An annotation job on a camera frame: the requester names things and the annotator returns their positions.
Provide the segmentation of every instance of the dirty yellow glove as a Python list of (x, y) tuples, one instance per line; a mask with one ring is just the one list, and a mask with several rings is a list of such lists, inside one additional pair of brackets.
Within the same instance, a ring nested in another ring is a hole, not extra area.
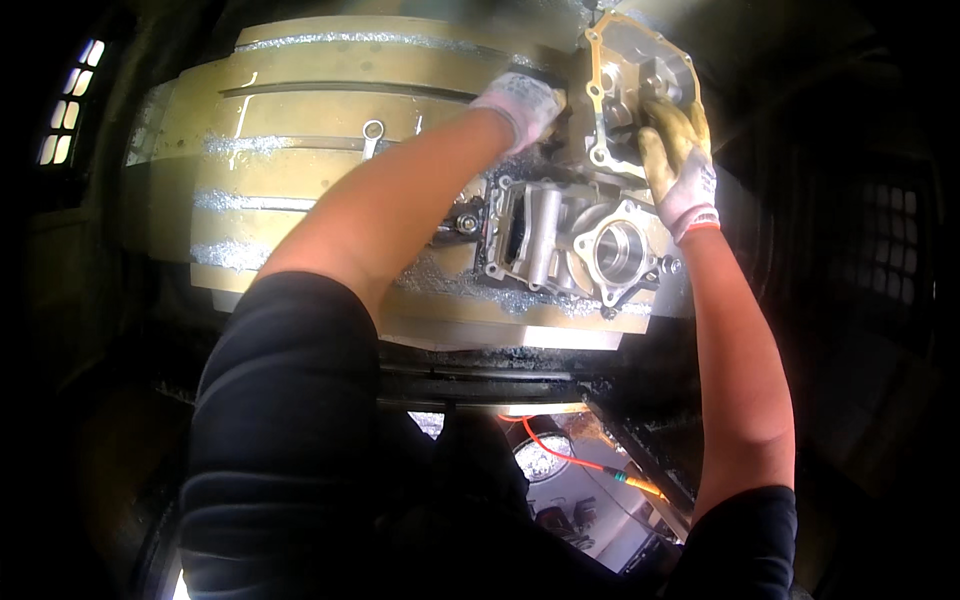
[(677, 244), (691, 229), (720, 228), (704, 107), (693, 103), (689, 117), (662, 98), (643, 103), (643, 108), (656, 128), (640, 129), (640, 157), (660, 220)]

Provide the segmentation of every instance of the engine part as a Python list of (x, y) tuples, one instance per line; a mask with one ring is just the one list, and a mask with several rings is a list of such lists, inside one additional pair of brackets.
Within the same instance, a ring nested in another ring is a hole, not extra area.
[(657, 217), (629, 198), (605, 198), (598, 185), (501, 178), (491, 213), (485, 273), (495, 279), (605, 307), (628, 300), (641, 281), (658, 281), (645, 232)]
[(644, 100), (666, 97), (683, 108), (700, 101), (690, 56), (614, 10), (584, 31), (574, 64), (584, 82), (569, 90), (566, 143), (554, 160), (595, 180), (631, 186), (645, 180), (636, 135)]
[[(573, 225), (573, 251), (587, 266), (593, 295), (604, 306), (615, 307), (635, 292), (641, 281), (657, 282), (659, 259), (650, 249), (644, 230), (657, 220), (632, 200), (599, 204), (585, 210)], [(581, 275), (580, 271), (572, 273)], [(577, 278), (578, 285), (588, 285)]]

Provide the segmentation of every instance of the bolt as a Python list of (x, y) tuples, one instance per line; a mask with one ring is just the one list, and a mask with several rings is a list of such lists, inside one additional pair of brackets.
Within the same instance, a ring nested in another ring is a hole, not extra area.
[(669, 254), (665, 256), (660, 263), (660, 269), (666, 273), (669, 273), (670, 275), (676, 275), (683, 267), (684, 264), (681, 262), (680, 258), (674, 258)]
[(464, 235), (474, 233), (479, 226), (480, 223), (477, 221), (477, 218), (467, 212), (457, 217), (457, 230)]

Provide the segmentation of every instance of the white work glove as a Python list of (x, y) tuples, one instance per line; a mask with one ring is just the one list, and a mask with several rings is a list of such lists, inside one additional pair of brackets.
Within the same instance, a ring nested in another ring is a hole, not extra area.
[(657, 126), (640, 129), (639, 146), (660, 220), (677, 244), (691, 229), (720, 229), (713, 203), (717, 176), (704, 107), (694, 102), (689, 117), (662, 98), (643, 107)]
[(510, 121), (514, 145), (506, 154), (515, 155), (543, 135), (564, 105), (544, 82), (519, 73), (504, 73), (470, 103), (470, 108), (492, 108)]

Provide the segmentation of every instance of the cable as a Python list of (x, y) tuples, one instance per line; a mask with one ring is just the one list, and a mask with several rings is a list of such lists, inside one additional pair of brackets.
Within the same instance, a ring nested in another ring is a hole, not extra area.
[(534, 430), (530, 428), (530, 416), (529, 416), (529, 415), (526, 416), (526, 417), (519, 417), (519, 418), (506, 417), (506, 416), (504, 416), (504, 415), (497, 415), (497, 416), (500, 417), (502, 420), (505, 420), (505, 421), (507, 421), (507, 422), (512, 422), (512, 423), (522, 422), (522, 423), (523, 423), (523, 428), (527, 430), (527, 435), (530, 436), (530, 439), (533, 440), (534, 442), (536, 442), (538, 446), (540, 446), (541, 448), (543, 448), (543, 450), (544, 450), (545, 452), (549, 453), (549, 454), (553, 454), (554, 456), (556, 456), (556, 457), (558, 457), (558, 458), (562, 458), (562, 459), (564, 459), (565, 461), (568, 461), (568, 462), (570, 462), (570, 463), (573, 463), (574, 465), (580, 465), (581, 467), (589, 467), (589, 468), (595, 468), (595, 469), (597, 469), (597, 470), (602, 470), (603, 472), (607, 473), (609, 476), (611, 476), (613, 479), (616, 479), (616, 480), (619, 481), (619, 482), (625, 483), (625, 484), (627, 484), (628, 486), (633, 486), (633, 487), (635, 487), (635, 488), (640, 488), (641, 490), (644, 490), (645, 492), (649, 492), (649, 493), (656, 494), (656, 495), (658, 495), (658, 496), (660, 497), (660, 499), (666, 500), (666, 496), (663, 495), (663, 492), (660, 491), (660, 488), (658, 488), (657, 486), (653, 485), (652, 483), (647, 483), (647, 482), (643, 481), (642, 479), (637, 479), (636, 477), (631, 477), (631, 476), (628, 475), (627, 472), (624, 471), (624, 470), (620, 470), (619, 468), (613, 468), (613, 467), (604, 467), (603, 465), (599, 465), (599, 464), (593, 463), (593, 462), (591, 462), (591, 461), (585, 461), (585, 460), (580, 459), (580, 458), (576, 458), (576, 457), (573, 457), (573, 456), (567, 456), (567, 455), (565, 455), (565, 454), (561, 454), (560, 452), (555, 452), (554, 450), (551, 450), (550, 448), (546, 447), (546, 445), (544, 445), (543, 442), (540, 441), (540, 438), (537, 436), (537, 434), (534, 433)]
[(534, 433), (534, 430), (530, 428), (529, 418), (524, 417), (522, 421), (523, 421), (523, 427), (524, 429), (527, 430), (527, 435), (530, 436), (530, 439), (536, 442), (545, 451), (549, 452), (550, 454), (553, 454), (554, 456), (559, 456), (560, 458), (564, 459), (565, 461), (569, 461), (574, 465), (580, 465), (581, 467), (590, 467), (590, 468), (595, 468), (597, 470), (603, 470), (603, 465), (597, 465), (596, 463), (592, 463), (591, 461), (585, 461), (580, 458), (567, 456), (565, 454), (561, 454), (560, 452), (555, 452), (554, 450), (551, 450), (550, 448), (546, 447), (546, 445), (544, 445), (543, 442), (540, 441), (540, 438), (537, 437), (537, 434)]

